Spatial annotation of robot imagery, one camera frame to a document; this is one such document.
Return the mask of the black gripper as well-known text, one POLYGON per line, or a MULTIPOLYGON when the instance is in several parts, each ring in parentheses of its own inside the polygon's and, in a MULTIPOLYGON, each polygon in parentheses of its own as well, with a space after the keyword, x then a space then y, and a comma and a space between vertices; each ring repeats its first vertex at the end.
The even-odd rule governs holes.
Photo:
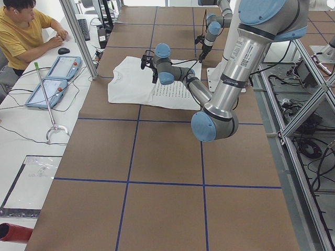
POLYGON ((206 44, 203 44, 202 45, 202 52, 198 57, 199 63, 202 63, 202 61, 206 58, 206 56, 208 55, 209 52, 210 52, 210 47, 207 46, 206 44))
POLYGON ((158 81, 158 71, 157 69, 152 69, 153 75, 152 75, 152 83, 156 84, 158 81))

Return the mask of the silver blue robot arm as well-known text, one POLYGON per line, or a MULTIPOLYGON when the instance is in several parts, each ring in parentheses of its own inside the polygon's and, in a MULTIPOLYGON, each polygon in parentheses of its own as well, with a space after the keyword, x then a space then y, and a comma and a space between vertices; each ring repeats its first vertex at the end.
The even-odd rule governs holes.
POLYGON ((209 19, 204 46, 210 47, 221 27, 228 27, 222 61, 207 70, 204 85, 186 67, 174 66, 170 47, 160 43, 149 62, 161 84, 182 82, 200 103, 201 111, 191 119, 193 134, 203 142, 228 138, 239 125, 233 110, 252 71, 264 59, 273 42, 292 41, 307 31, 309 1, 237 1, 225 21, 209 19))
POLYGON ((207 14, 207 12, 205 12, 203 18, 203 28, 206 27, 206 34, 204 34, 204 31, 202 30, 202 34, 197 36, 195 39, 195 44, 202 44, 202 52, 198 57, 199 63, 202 63, 208 53, 212 50, 216 38, 223 32, 225 28, 230 27, 232 20, 232 10, 230 8, 230 1, 226 0, 199 0, 198 5, 217 5, 221 10, 220 16, 217 16, 214 13, 207 14))

